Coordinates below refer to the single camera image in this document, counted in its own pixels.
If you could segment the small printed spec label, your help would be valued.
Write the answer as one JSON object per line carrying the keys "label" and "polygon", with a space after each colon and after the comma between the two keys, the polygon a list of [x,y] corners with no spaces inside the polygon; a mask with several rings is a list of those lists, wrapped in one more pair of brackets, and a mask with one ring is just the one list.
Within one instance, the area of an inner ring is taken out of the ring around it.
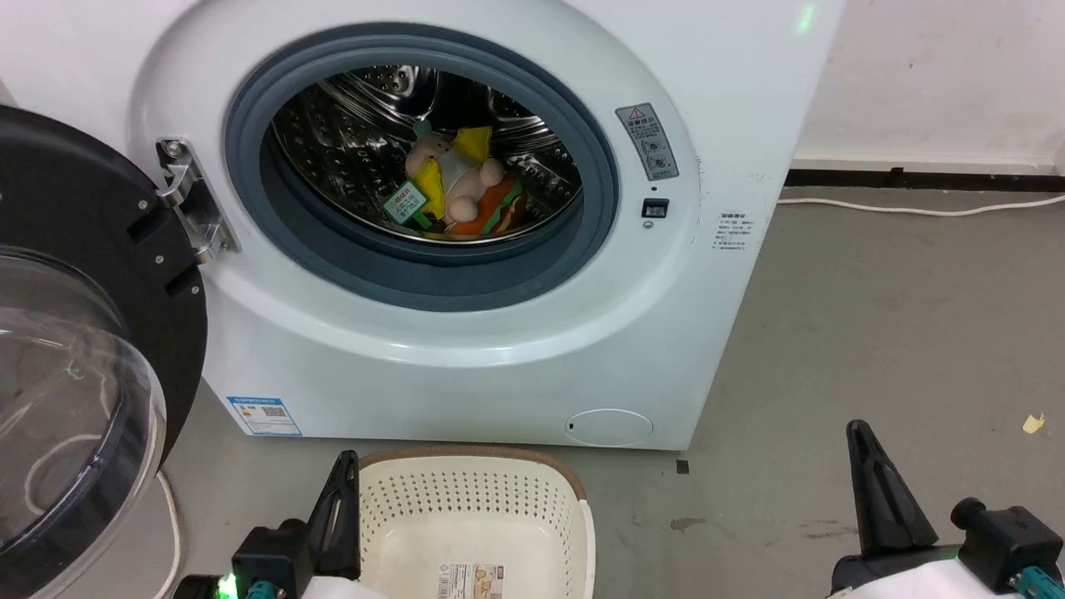
{"label": "small printed spec label", "polygon": [[722,212],[716,220],[714,250],[746,250],[755,231],[755,220],[746,213]]}

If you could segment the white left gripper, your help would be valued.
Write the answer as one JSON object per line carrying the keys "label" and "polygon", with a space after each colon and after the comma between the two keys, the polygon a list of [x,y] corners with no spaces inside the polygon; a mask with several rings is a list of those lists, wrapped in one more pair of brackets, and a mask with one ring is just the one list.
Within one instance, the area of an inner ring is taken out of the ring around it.
{"label": "white left gripper", "polygon": [[339,452],[308,522],[315,576],[300,599],[370,599],[370,589],[356,581],[361,574],[359,473],[357,452]]}

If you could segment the stainless steel washer drum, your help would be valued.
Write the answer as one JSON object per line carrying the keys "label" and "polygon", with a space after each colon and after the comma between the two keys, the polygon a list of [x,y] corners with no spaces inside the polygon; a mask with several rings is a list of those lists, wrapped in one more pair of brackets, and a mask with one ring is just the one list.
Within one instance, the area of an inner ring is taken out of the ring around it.
{"label": "stainless steel washer drum", "polygon": [[[460,240],[424,207],[425,224],[391,221],[383,204],[405,181],[416,122],[452,140],[461,126],[493,129],[489,155],[528,193],[530,223],[517,234]],[[373,65],[320,80],[271,122],[276,144],[306,187],[342,220],[406,241],[474,245],[510,241],[581,200],[581,174],[547,122],[482,81],[421,65]]]}

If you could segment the banana doll plush toy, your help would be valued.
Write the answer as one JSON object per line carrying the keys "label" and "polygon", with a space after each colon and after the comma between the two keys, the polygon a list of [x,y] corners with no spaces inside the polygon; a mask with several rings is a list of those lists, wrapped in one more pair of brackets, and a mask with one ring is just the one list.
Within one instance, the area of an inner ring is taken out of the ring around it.
{"label": "banana doll plush toy", "polygon": [[502,163],[489,155],[493,129],[461,126],[449,140],[429,122],[416,122],[414,133],[404,171],[426,196],[429,214],[447,227],[475,221],[484,193],[501,185],[505,175]]}

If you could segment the grey rubber door gasket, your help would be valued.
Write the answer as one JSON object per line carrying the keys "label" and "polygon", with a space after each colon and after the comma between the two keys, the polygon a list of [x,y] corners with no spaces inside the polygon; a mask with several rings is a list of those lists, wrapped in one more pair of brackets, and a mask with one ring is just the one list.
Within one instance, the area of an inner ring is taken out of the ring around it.
{"label": "grey rubber door gasket", "polygon": [[[271,122],[313,83],[384,64],[457,72],[529,107],[573,156],[581,200],[530,234],[474,245],[406,241],[342,220],[290,168]],[[337,27],[264,58],[230,106],[225,166],[256,228],[286,258],[354,295],[429,312],[501,309],[567,284],[596,258],[620,204],[609,140],[563,80],[513,49],[426,25]]]}

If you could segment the white front-load washing machine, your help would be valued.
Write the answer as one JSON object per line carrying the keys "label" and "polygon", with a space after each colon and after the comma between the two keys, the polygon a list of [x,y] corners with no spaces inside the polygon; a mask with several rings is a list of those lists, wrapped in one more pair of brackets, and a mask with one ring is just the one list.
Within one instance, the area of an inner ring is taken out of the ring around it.
{"label": "white front-load washing machine", "polygon": [[[242,246],[201,268],[201,383],[281,399],[304,438],[574,443],[576,412],[643,414],[638,446],[684,450],[703,412],[847,0],[0,0],[12,107],[103,141],[166,187],[155,141],[187,139]],[[620,204],[596,258],[501,309],[429,312],[304,270],[256,228],[225,163],[240,84],[337,27],[444,27],[532,58],[591,109]],[[648,181],[615,110],[650,102],[679,177]],[[0,106],[9,106],[0,101]],[[668,198],[666,218],[642,218]],[[746,250],[714,250],[746,213]]]}

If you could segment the blue white energy label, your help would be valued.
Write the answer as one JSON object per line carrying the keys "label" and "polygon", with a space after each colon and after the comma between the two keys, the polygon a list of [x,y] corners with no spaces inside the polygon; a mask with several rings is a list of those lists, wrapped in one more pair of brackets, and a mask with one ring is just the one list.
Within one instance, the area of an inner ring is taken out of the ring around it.
{"label": "blue white energy label", "polygon": [[278,398],[228,396],[236,420],[252,436],[300,438],[304,432]]}

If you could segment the round white filter cover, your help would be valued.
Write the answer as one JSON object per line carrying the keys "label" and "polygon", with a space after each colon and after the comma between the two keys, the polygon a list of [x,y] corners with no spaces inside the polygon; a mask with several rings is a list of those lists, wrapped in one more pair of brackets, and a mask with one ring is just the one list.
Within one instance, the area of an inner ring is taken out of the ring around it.
{"label": "round white filter cover", "polygon": [[643,414],[619,408],[597,408],[576,412],[564,425],[574,443],[597,448],[638,446],[653,433],[653,422]]}

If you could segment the orange green burger plush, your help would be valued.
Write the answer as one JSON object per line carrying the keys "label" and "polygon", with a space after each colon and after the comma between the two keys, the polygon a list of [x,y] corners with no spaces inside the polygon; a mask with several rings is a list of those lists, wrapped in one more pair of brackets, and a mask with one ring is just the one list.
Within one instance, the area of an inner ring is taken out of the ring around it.
{"label": "orange green burger plush", "polygon": [[468,223],[455,223],[445,228],[445,234],[460,240],[494,238],[517,234],[528,226],[529,196],[524,182],[515,175],[506,175],[497,187],[490,187],[478,203],[478,215]]}

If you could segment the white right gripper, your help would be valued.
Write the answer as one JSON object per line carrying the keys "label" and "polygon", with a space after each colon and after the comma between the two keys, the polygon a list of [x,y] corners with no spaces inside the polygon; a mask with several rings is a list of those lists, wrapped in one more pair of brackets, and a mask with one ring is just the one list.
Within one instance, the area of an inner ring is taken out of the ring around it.
{"label": "white right gripper", "polygon": [[866,421],[849,421],[845,438],[861,555],[837,561],[828,599],[1026,599],[986,587],[955,546],[932,548],[939,535]]}

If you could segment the chrome door hinge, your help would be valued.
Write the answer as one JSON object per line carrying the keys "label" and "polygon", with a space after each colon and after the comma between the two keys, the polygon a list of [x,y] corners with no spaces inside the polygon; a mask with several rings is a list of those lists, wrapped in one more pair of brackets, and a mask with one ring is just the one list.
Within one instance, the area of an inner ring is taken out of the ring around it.
{"label": "chrome door hinge", "polygon": [[157,196],[173,208],[198,263],[204,265],[220,258],[224,253],[240,253],[242,246],[225,217],[189,140],[159,139],[155,141],[155,151],[166,178],[166,187],[157,192]]}

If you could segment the cream perforated laundry basket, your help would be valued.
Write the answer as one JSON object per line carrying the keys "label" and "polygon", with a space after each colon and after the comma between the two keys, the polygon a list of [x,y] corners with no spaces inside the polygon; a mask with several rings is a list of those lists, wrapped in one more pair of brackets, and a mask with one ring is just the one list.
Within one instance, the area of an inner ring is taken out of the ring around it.
{"label": "cream perforated laundry basket", "polygon": [[360,583],[436,599],[445,562],[506,568],[503,599],[593,599],[597,543],[564,463],[502,446],[377,452],[359,462]]}

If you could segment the grey warning sticker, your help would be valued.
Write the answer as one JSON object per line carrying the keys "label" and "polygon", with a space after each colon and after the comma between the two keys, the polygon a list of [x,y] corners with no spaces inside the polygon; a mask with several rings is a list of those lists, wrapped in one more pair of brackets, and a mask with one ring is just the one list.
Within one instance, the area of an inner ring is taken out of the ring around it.
{"label": "grey warning sticker", "polygon": [[648,181],[669,181],[679,177],[676,156],[654,106],[650,102],[621,106],[615,113],[641,160]]}

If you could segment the black baseboard strip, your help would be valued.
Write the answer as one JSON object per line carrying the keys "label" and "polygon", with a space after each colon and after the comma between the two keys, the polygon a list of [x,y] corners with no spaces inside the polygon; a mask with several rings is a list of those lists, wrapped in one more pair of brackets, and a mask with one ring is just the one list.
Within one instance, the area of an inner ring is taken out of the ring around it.
{"label": "black baseboard strip", "polygon": [[949,192],[1053,193],[1065,195],[1065,176],[792,168],[785,187],[866,187],[866,189]]}

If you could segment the basket paper label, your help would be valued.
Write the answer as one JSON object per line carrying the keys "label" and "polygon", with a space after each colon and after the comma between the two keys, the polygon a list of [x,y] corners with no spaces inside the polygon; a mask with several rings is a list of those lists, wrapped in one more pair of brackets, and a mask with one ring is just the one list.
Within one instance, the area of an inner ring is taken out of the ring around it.
{"label": "basket paper label", "polygon": [[491,562],[445,562],[438,569],[436,599],[503,599],[506,568]]}

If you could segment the black round washer door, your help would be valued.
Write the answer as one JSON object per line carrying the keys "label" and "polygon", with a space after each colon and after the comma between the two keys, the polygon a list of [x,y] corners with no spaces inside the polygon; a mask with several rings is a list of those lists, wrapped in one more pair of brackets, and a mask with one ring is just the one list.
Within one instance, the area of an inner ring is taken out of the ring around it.
{"label": "black round washer door", "polygon": [[155,182],[0,106],[0,599],[53,599],[106,550],[186,424],[201,266]]}

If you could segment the green white plush tag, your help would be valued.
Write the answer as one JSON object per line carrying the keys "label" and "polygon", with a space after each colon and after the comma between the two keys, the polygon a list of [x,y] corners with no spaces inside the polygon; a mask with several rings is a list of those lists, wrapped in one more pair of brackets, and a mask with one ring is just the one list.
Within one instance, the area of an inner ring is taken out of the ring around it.
{"label": "green white plush tag", "polygon": [[407,179],[392,195],[389,195],[383,209],[386,215],[395,224],[404,226],[408,221],[415,220],[425,224],[424,207],[428,204],[428,197],[412,182]]}

